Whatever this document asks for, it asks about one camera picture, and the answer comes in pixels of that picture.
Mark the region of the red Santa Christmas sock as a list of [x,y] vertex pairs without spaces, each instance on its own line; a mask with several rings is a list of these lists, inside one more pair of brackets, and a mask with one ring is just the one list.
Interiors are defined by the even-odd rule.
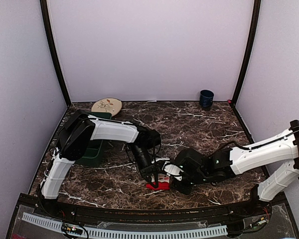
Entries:
[[165,174],[158,174],[158,187],[154,188],[151,184],[147,183],[146,188],[151,190],[169,190],[170,177]]

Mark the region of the green plastic divider tray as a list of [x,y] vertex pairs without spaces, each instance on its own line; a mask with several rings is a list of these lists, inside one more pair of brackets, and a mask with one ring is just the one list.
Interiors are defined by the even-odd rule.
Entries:
[[79,151],[79,158],[75,161],[77,165],[83,166],[99,166],[102,162],[104,147],[102,139],[94,139],[93,132],[97,128],[92,119],[100,118],[102,120],[111,119],[110,113],[93,113],[84,110],[77,110],[79,114],[78,126],[79,133],[76,138],[76,146]]

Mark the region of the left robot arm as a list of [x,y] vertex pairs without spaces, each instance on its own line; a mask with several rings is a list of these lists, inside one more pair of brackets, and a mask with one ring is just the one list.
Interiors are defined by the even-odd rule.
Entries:
[[36,191],[38,197],[44,198],[40,207],[48,216],[56,217],[60,213],[60,205],[53,200],[57,199],[69,169],[84,156],[93,140],[125,142],[141,177],[153,188],[158,187],[155,153],[149,153],[161,144],[160,134],[156,130],[129,121],[98,118],[77,110],[60,130],[51,162]]

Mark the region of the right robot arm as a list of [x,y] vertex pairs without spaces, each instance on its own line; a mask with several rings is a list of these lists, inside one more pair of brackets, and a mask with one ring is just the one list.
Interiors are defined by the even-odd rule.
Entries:
[[182,150],[173,163],[163,166],[164,172],[175,178],[176,189],[184,194],[192,185],[217,184],[251,169],[283,161],[265,181],[256,185],[253,197],[244,211],[255,216],[280,191],[299,178],[299,120],[280,134],[247,146],[222,148],[210,156],[188,148]]

